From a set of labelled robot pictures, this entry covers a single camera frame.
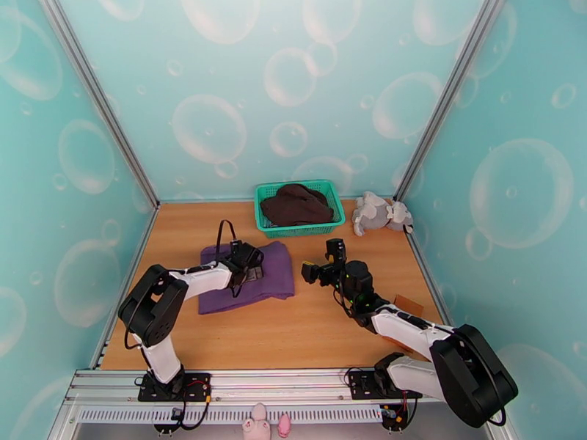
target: light blue wall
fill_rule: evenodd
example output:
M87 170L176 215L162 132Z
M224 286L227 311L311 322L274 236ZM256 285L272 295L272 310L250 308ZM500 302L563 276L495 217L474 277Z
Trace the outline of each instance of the light blue wall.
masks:
M408 201L454 322L517 380L527 440L587 439L586 48L587 0L508 0Z
M150 207L37 0L0 0L0 438L45 439Z
M483 0L61 0L163 201L391 195Z

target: plastic basket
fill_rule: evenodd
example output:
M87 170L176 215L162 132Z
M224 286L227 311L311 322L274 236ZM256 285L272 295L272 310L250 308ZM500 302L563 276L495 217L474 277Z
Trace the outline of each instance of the plastic basket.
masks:
M294 227L273 226L273 224L263 214L260 204L262 201L264 201L264 199L275 196L279 188L291 183L304 185L309 189L321 192L327 198L328 206L334 210L332 222L314 225L297 225ZM257 220L257 228L263 231L268 238L328 234L329 232L332 232L334 228L344 224L345 222L343 204L340 202L336 188L330 180L303 180L296 182L284 181L281 183L264 183L262 185L258 185L255 192L255 219Z

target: folded purple cloth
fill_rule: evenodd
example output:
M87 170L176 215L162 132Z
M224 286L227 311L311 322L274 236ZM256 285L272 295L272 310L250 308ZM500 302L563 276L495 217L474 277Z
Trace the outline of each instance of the folded purple cloth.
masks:
M262 265L263 278L245 283L236 298L233 298L230 288L213 290L198 296L200 315L225 312L267 298L287 299L294 295L294 273L287 247L281 242L272 242L259 249L265 255ZM220 254L228 253L230 246L221 245ZM215 254L216 246L207 246L200 253L200 262L212 262Z

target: wooden table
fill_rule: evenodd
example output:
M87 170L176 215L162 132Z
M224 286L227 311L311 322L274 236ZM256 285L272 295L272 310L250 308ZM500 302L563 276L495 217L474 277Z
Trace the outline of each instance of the wooden table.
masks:
M350 223L354 201L343 204L347 222L330 234L283 239L268 239L257 229L252 202L161 206L134 281L155 263L166 268L200 263L200 250L216 243L222 219L231 220L237 237L252 245L282 241L290 252L296 280L296 295L285 301L270 298L212 315L197 314L197 298L186 301L171 336L187 369L372 367L389 353L403 351L346 317L334 302L331 288L304 282L302 261L326 263L328 238L343 238L348 259L368 264L381 297L393 301L396 294L406 296L424 307L424 318L442 322L405 235L381 229L357 237ZM224 234L227 243L227 225ZM118 321L102 369L145 369L140 352L124 348L123 335L124 325Z

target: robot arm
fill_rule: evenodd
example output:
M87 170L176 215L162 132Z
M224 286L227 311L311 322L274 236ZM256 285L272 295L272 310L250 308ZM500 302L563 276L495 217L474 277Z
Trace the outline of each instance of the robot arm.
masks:
M346 262L342 239L327 241L323 266L302 265L306 282L319 280L332 286L339 305L359 326L374 334L398 340L428 361L393 353L375 365L375 379L382 395L397 390L416 391L445 401L469 426L481 427L509 401L518 389L481 333L467 324L454 328L402 311L381 298L364 262Z
M141 350L151 374L170 395L183 388L183 366L170 336L183 303L212 290L230 287L240 291L247 274L262 262L259 249L233 240L228 256L205 265L175 270L152 265L126 297L118 310L126 327L125 346ZM128 346L128 333L136 345Z

